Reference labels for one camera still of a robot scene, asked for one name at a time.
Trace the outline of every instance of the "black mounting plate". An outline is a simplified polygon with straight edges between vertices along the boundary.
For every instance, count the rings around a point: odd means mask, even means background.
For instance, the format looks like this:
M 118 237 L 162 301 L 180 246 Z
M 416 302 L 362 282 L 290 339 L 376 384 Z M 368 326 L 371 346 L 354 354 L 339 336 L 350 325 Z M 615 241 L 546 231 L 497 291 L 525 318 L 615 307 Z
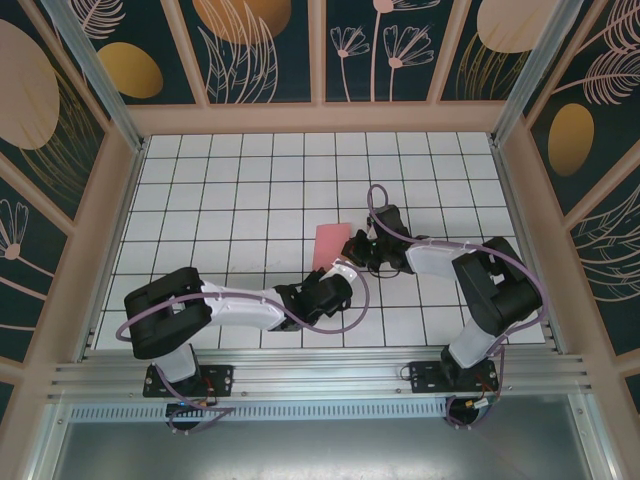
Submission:
M 411 362 L 408 367 L 413 393 L 482 392 L 482 383 L 478 381 L 478 375 L 487 385 L 498 390 L 496 366 L 489 359 L 462 370 L 455 385 L 449 383 L 439 361 Z
M 200 365 L 201 381 L 195 384 L 181 385 L 181 383 L 172 384 L 176 391 L 185 397 L 205 398 L 207 396 L 208 384 L 205 378 L 209 379 L 215 396 L 228 397 L 231 395 L 233 386 L 233 369 L 231 365 Z M 142 396 L 146 398 L 174 398 L 171 393 L 164 388 L 158 371 L 153 365 L 147 368 L 147 375 L 144 381 L 144 389 Z

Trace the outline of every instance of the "vented metal strip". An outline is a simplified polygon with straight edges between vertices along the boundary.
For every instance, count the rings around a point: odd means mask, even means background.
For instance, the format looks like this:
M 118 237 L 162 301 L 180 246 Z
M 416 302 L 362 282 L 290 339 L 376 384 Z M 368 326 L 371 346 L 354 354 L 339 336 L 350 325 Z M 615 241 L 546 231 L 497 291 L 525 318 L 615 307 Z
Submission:
M 372 418 L 425 418 L 444 417 L 445 398 L 403 399 L 394 401 L 335 401 L 335 402 L 225 402 L 224 406 L 235 406 L 227 420 L 340 420 Z M 164 422 L 166 403 L 140 404 L 80 404 L 74 405 L 70 423 L 114 423 L 114 422 Z M 191 412 L 176 418 L 176 421 L 208 419 L 209 412 Z

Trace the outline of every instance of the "pink block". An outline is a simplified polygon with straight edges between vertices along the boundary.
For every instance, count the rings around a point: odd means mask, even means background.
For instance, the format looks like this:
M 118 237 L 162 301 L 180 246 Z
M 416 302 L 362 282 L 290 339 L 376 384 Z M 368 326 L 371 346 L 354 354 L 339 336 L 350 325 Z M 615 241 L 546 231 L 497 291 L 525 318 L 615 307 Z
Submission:
M 313 269 L 329 270 L 340 257 L 344 244 L 351 236 L 351 224 L 334 223 L 316 227 L 316 243 L 313 249 Z

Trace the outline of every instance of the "enclosure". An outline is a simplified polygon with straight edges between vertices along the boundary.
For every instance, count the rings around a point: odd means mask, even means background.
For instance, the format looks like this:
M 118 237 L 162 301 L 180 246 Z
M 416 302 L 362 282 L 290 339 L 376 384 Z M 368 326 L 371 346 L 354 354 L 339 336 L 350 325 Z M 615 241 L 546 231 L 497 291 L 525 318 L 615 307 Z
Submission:
M 6 2 L 2 478 L 635 478 L 639 38 L 637 0 Z M 448 394 L 412 393 L 472 315 L 384 264 L 344 333 L 197 333 L 235 410 L 173 436 L 124 297 L 185 266 L 298 284 L 374 184 L 412 236 L 504 237 L 546 286 L 495 412 L 457 430 Z M 354 283 L 318 327 L 364 303 Z

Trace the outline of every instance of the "white grid table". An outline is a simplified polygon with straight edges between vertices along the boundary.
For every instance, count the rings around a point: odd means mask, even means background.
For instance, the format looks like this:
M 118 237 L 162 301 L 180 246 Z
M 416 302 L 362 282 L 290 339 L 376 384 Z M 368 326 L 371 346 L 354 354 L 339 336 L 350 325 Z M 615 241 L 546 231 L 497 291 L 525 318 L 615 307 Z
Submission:
M 154 136 L 111 277 L 93 348 L 115 340 L 124 297 L 191 265 L 205 280 L 261 290 L 311 270 L 317 225 L 366 225 L 366 193 L 382 184 L 411 234 L 482 243 L 514 230 L 484 133 L 307 133 Z M 381 204 L 379 192 L 374 196 Z M 196 348 L 445 345 L 469 318 L 457 284 L 429 275 L 364 274 L 370 311 L 341 335 L 207 327 Z M 364 302 L 319 326 L 350 324 Z M 511 343 L 544 343 L 539 326 Z

